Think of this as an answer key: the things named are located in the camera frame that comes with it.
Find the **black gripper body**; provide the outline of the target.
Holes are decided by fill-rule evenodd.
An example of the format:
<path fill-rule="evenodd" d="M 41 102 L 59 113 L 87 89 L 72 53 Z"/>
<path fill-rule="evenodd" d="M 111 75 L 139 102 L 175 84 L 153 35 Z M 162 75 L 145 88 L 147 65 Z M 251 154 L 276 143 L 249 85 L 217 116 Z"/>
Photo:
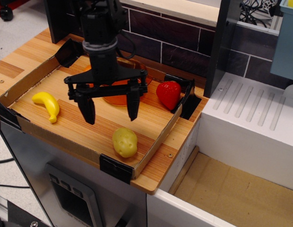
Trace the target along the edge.
<path fill-rule="evenodd" d="M 147 71 L 119 65 L 116 41 L 103 45 L 84 41 L 82 45 L 89 56 L 91 69 L 64 79 L 70 100 L 119 95 L 139 100 L 147 92 Z"/>

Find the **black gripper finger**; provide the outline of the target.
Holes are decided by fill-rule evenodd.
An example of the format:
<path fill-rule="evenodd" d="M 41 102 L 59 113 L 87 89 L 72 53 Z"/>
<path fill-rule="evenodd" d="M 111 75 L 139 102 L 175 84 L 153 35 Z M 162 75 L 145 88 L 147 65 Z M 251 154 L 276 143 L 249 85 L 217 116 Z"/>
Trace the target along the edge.
<path fill-rule="evenodd" d="M 76 92 L 76 101 L 85 121 L 93 125 L 95 123 L 95 105 L 92 98 Z"/>
<path fill-rule="evenodd" d="M 140 102 L 140 90 L 138 83 L 130 83 L 127 92 L 127 110 L 131 121 L 135 120 L 138 115 Z"/>

